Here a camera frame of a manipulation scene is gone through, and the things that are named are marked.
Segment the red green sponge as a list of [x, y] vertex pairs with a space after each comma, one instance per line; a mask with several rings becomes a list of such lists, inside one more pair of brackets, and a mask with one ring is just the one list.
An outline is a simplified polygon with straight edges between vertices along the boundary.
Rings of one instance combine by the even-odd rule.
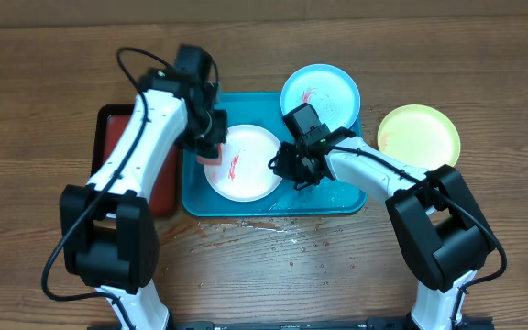
[[207, 157], [196, 155], [196, 160], [198, 163], [206, 166], [219, 166], [222, 163], [222, 155], [222, 145], [217, 144], [208, 152]]

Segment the white plate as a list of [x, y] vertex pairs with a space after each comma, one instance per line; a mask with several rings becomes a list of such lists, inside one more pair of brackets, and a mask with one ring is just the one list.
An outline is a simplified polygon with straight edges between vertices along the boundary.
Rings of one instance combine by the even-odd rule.
[[280, 144], [275, 135], [261, 126], [232, 126], [220, 148], [220, 162], [203, 165], [205, 177], [228, 200], [241, 203], [260, 200], [281, 183], [281, 177], [268, 166]]

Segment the light blue plate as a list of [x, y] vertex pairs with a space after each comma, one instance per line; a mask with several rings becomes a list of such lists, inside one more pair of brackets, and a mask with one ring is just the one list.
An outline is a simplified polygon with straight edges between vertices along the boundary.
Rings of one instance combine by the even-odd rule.
[[345, 71], [329, 64], [312, 64], [294, 72], [281, 90], [283, 115], [301, 104], [311, 105], [321, 123], [335, 131], [351, 128], [358, 120], [361, 96]]

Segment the yellow plate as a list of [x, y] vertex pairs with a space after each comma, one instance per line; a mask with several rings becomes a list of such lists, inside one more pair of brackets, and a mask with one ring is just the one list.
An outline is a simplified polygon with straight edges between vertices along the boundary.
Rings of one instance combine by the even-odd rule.
[[407, 104], [389, 112], [378, 129], [379, 151], [415, 167], [436, 170], [454, 167], [461, 140], [457, 128], [442, 112], [422, 104]]

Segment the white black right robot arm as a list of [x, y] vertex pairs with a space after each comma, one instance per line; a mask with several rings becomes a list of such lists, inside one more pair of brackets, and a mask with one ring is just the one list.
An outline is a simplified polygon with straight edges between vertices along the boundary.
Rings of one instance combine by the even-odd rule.
[[403, 259], [419, 282], [407, 327], [467, 328], [464, 297], [479, 282], [476, 273], [497, 243], [456, 169], [404, 164], [349, 131], [313, 144], [283, 142], [268, 166], [295, 190], [328, 178], [384, 203]]

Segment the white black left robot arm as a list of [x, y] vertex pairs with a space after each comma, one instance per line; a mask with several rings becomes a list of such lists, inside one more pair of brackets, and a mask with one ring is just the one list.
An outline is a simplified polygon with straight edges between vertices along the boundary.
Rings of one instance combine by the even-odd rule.
[[137, 99], [124, 132], [84, 186], [60, 196], [62, 238], [42, 273], [46, 295], [51, 265], [64, 257], [70, 274], [107, 300], [121, 329], [166, 329], [170, 313], [153, 281], [160, 244], [149, 200], [176, 144], [219, 161], [226, 113], [214, 108], [218, 82], [204, 69], [151, 70], [133, 83]]

